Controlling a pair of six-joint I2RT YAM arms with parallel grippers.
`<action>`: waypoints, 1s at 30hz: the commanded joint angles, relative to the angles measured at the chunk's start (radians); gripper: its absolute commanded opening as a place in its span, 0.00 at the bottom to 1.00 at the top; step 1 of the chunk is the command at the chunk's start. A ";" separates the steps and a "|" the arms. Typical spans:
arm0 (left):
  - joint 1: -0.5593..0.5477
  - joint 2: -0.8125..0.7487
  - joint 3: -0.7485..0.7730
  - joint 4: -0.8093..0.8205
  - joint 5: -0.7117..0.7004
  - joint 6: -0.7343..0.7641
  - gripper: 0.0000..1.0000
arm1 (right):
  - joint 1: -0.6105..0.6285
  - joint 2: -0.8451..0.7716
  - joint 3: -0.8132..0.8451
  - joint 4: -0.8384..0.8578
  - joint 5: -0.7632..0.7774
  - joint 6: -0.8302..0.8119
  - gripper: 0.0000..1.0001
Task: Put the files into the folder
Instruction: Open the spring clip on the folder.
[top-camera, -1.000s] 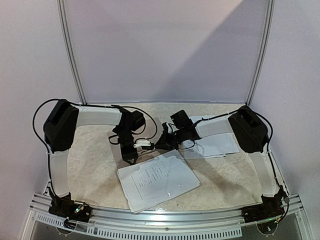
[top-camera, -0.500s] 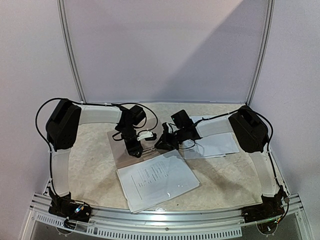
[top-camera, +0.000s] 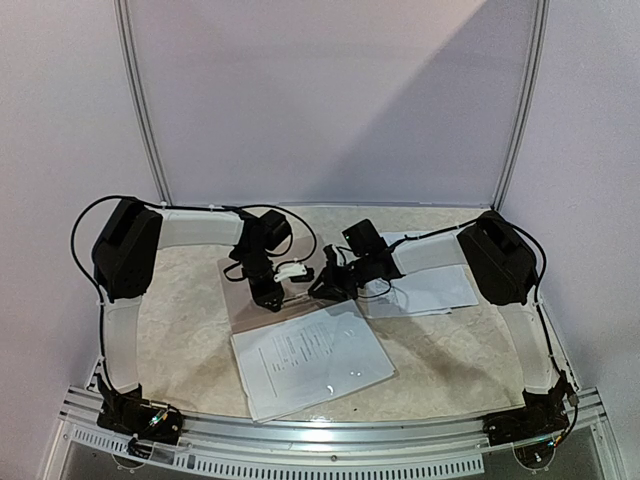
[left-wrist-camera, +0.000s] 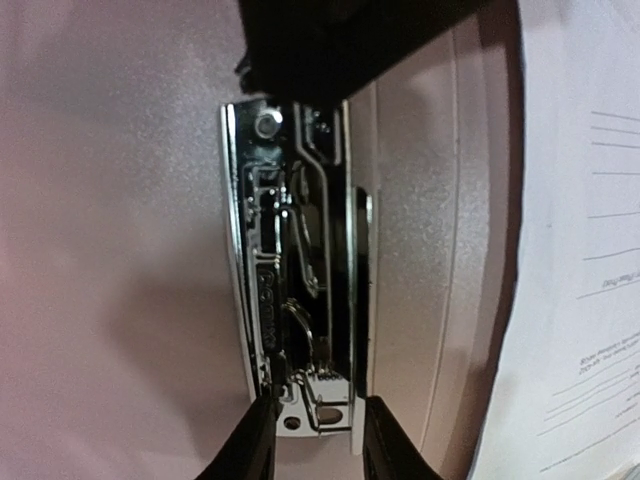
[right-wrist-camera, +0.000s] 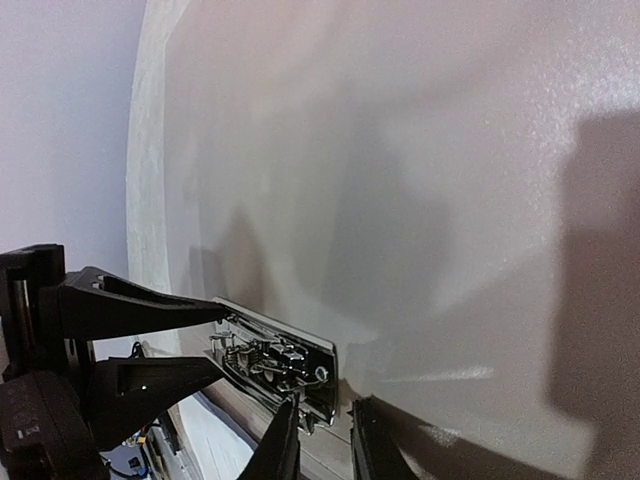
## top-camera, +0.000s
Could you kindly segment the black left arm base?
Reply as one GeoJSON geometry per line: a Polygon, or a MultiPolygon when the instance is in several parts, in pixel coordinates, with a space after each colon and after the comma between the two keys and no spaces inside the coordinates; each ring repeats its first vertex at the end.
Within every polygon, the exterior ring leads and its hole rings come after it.
{"type": "Polygon", "coordinates": [[[97,425],[138,440],[176,445],[184,416],[170,404],[117,394],[104,397],[97,425]]]}

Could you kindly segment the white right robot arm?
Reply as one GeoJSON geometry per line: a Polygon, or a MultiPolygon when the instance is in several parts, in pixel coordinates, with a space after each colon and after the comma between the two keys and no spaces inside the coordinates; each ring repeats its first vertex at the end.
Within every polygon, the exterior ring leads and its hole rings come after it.
{"type": "Polygon", "coordinates": [[[462,224],[405,235],[392,243],[368,219],[342,235],[354,258],[344,262],[336,246],[326,246],[326,263],[308,291],[311,297],[354,300],[372,281],[392,282],[422,271],[465,265],[479,293],[505,320],[521,364],[526,407],[518,412],[517,427],[524,435],[537,436],[565,403],[577,405],[541,306],[546,254],[528,232],[490,210],[462,224]]]}

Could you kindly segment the pink paper folder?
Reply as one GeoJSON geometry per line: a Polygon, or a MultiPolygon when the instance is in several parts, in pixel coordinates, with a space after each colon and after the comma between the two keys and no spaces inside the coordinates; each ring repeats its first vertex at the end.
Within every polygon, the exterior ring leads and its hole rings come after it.
{"type": "Polygon", "coordinates": [[[231,333],[239,334],[262,328],[337,305],[338,301],[317,299],[308,295],[308,290],[325,267],[325,245],[325,239],[318,235],[316,251],[304,262],[306,273],[314,274],[309,282],[292,282],[290,278],[276,282],[275,273],[270,277],[266,275],[265,265],[261,271],[261,278],[244,278],[232,282],[226,278],[226,273],[235,278],[242,277],[245,271],[242,267],[239,267],[239,273],[227,271],[233,262],[220,260],[218,268],[231,333]]]}

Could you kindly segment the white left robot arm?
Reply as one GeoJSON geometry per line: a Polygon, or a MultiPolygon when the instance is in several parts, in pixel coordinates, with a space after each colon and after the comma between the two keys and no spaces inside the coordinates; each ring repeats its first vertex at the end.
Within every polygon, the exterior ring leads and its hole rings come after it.
{"type": "Polygon", "coordinates": [[[134,197],[119,200],[91,259],[102,303],[103,371],[98,388],[104,398],[115,399],[108,412],[126,433],[141,433],[149,423],[146,408],[125,395],[140,394],[135,336],[158,251],[202,245],[230,248],[253,302],[277,312],[284,289],[276,279],[271,253],[291,235],[285,215],[273,209],[255,216],[239,207],[163,208],[134,197]]]}

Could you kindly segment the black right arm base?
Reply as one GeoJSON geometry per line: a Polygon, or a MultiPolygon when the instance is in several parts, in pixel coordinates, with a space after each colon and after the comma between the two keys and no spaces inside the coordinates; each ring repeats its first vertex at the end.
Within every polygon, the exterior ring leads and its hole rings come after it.
{"type": "Polygon", "coordinates": [[[551,435],[569,433],[575,427],[577,410],[569,420],[565,411],[563,391],[546,394],[523,392],[524,406],[504,410],[482,417],[482,431],[491,446],[524,441],[551,435]]]}

